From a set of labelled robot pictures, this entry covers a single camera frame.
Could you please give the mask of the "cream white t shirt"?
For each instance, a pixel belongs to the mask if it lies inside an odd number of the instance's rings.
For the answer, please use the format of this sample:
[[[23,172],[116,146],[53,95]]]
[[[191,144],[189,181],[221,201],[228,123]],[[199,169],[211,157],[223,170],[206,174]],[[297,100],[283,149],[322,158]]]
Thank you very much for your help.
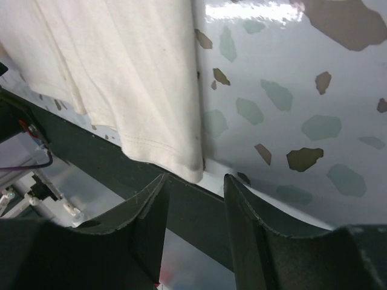
[[[2,1],[1,49],[32,91],[116,130],[128,158],[201,181],[190,1]]]

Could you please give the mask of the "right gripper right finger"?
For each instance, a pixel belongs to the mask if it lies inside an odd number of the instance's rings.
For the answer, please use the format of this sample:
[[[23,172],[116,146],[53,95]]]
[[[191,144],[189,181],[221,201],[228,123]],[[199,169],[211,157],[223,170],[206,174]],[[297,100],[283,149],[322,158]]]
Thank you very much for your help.
[[[266,231],[277,233],[258,216],[264,217],[285,237],[313,237],[328,230],[301,221],[255,196],[231,174],[224,176],[224,206],[237,289],[281,289]]]

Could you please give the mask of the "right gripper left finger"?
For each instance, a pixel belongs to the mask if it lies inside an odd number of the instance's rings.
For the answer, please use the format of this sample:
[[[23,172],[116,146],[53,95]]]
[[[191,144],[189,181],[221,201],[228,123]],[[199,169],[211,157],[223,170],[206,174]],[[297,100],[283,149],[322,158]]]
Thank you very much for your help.
[[[75,229],[92,237],[125,233],[129,255],[154,284],[159,283],[166,232],[168,177],[159,175],[136,195]]]

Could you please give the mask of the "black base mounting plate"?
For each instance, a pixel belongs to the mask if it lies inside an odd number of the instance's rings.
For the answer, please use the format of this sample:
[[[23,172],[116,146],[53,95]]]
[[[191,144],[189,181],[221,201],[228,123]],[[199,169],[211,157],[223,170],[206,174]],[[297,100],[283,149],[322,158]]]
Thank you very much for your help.
[[[123,198],[133,196],[165,173],[164,169],[152,164],[130,160],[117,145],[11,92],[2,89],[1,98],[25,110],[28,120],[42,130],[57,157],[74,164]],[[168,181],[167,228],[233,270],[223,199],[173,174]]]

